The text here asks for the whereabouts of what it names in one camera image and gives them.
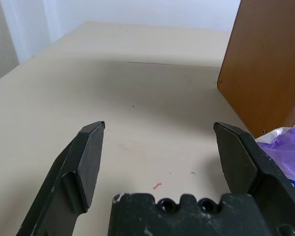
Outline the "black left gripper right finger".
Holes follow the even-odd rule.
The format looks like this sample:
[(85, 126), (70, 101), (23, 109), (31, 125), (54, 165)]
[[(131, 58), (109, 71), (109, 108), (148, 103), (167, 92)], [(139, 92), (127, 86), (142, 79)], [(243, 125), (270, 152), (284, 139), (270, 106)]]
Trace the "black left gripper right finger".
[(275, 236), (295, 236), (295, 189), (280, 167), (242, 129), (222, 122), (213, 129), (229, 190), (251, 195)]

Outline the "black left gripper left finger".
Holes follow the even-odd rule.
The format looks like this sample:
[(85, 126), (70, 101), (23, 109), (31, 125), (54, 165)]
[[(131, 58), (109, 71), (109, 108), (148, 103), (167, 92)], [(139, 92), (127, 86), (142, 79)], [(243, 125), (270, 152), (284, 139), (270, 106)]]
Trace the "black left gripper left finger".
[(53, 162), (17, 234), (70, 236), (91, 206), (105, 123), (84, 126)]

